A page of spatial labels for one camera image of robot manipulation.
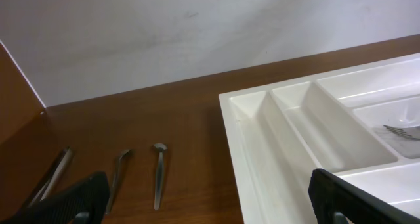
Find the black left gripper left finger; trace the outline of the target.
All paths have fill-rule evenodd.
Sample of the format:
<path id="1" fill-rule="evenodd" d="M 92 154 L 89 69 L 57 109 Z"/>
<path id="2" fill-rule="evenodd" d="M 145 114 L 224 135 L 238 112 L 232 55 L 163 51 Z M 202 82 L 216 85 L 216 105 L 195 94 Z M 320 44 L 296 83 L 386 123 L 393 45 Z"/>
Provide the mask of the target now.
<path id="1" fill-rule="evenodd" d="M 97 171 L 1 223 L 101 223 L 109 197 L 106 173 Z"/>

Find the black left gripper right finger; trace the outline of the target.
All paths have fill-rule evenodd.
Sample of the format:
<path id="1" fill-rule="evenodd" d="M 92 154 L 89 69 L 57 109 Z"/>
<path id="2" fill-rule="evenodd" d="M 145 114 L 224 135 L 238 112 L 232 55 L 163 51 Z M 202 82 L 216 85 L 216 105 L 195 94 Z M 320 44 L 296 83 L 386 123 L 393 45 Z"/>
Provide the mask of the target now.
<path id="1" fill-rule="evenodd" d="M 383 202 L 321 168 L 312 171 L 308 195 L 319 224 L 419 224 L 419 218 Z"/>

